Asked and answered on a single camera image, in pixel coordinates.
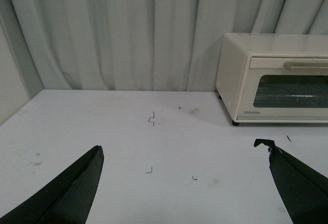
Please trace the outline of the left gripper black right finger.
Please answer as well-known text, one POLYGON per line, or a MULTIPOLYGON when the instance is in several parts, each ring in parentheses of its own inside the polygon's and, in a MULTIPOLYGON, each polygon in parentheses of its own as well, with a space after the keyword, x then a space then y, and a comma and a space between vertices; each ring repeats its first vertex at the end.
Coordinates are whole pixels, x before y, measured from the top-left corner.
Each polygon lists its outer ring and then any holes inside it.
POLYGON ((327 177, 275 145, 256 139, 254 146, 268 146, 269 168, 293 223, 327 223, 327 177))

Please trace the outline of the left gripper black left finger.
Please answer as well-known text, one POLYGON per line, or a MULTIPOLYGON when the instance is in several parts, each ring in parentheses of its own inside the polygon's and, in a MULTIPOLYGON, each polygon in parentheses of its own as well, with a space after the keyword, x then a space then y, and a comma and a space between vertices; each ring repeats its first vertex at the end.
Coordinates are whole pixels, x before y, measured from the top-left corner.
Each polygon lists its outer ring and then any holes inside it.
POLYGON ((86 223, 104 164, 94 146, 38 192, 1 217, 1 223, 86 223))

